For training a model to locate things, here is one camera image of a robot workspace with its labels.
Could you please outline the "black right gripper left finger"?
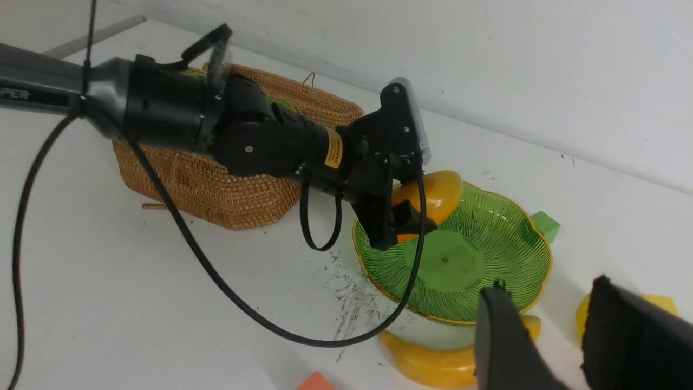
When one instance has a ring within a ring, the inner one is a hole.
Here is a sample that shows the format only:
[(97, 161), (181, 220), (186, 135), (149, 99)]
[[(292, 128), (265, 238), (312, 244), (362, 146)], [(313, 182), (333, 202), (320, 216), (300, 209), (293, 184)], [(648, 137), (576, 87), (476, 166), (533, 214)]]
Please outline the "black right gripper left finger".
[(566, 389), (540, 357), (505, 283), (480, 291), (474, 341), (479, 389)]

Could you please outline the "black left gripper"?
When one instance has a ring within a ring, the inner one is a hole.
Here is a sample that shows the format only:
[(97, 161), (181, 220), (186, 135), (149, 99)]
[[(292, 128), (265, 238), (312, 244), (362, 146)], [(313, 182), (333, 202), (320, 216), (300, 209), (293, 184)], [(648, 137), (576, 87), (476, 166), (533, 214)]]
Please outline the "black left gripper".
[(351, 203), (357, 220), (376, 250), (388, 250), (397, 235), (427, 234), (438, 227), (404, 200), (392, 206), (395, 182), (415, 182), (423, 166), (420, 123), (352, 122), (337, 126), (343, 158), (337, 170), (336, 196)]

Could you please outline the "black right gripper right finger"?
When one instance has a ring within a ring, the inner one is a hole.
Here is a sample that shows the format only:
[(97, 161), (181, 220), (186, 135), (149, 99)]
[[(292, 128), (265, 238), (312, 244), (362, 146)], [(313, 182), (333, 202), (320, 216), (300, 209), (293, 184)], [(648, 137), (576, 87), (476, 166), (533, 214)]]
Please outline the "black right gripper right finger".
[(606, 276), (592, 282), (581, 341), (591, 389), (691, 389), (692, 326)]

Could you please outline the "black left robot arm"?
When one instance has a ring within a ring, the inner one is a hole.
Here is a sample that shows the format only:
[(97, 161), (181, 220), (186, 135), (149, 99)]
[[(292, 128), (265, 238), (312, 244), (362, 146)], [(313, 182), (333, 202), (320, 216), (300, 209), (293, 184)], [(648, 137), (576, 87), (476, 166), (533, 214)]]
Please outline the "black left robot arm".
[(82, 107), (102, 135), (125, 131), (138, 143), (210, 156), (233, 176), (268, 175), (301, 185), (304, 238), (312, 246), (309, 189), (353, 207), (370, 244), (388, 250), (399, 235), (425, 235), (437, 227), (418, 200), (395, 198), (393, 185), (422, 181), (430, 160), (413, 87), (393, 79), (381, 106), (331, 130), (273, 103), (260, 86), (223, 71), (218, 44), (206, 77), (184, 73), (209, 44), (189, 47), (180, 62), (158, 64), (138, 55), (92, 68), (7, 44), (1, 50), (2, 105), (60, 113)]

